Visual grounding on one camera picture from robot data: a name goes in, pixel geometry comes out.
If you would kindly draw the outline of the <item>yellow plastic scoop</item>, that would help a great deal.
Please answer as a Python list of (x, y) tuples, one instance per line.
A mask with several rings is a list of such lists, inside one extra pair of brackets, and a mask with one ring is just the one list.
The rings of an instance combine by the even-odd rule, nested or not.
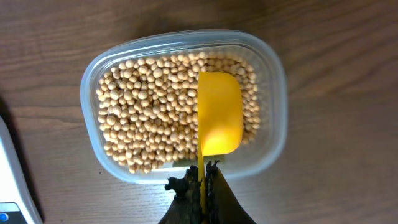
[(205, 156), (230, 154), (243, 136), (243, 103), (238, 81), (223, 72), (200, 72), (197, 87), (200, 206), (207, 213)]

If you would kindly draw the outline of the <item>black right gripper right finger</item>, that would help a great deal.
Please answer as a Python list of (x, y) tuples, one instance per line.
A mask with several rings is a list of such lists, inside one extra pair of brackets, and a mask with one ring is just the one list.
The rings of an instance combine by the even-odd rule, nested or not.
[(256, 224), (238, 202), (217, 163), (206, 165), (206, 206), (211, 224)]

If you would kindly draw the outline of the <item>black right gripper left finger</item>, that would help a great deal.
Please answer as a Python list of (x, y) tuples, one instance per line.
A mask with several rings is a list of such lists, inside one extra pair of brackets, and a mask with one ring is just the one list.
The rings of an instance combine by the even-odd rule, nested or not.
[(170, 204), (159, 224), (200, 224), (201, 205), (200, 187), (197, 166), (186, 169), (182, 178), (169, 177), (165, 190), (175, 192)]

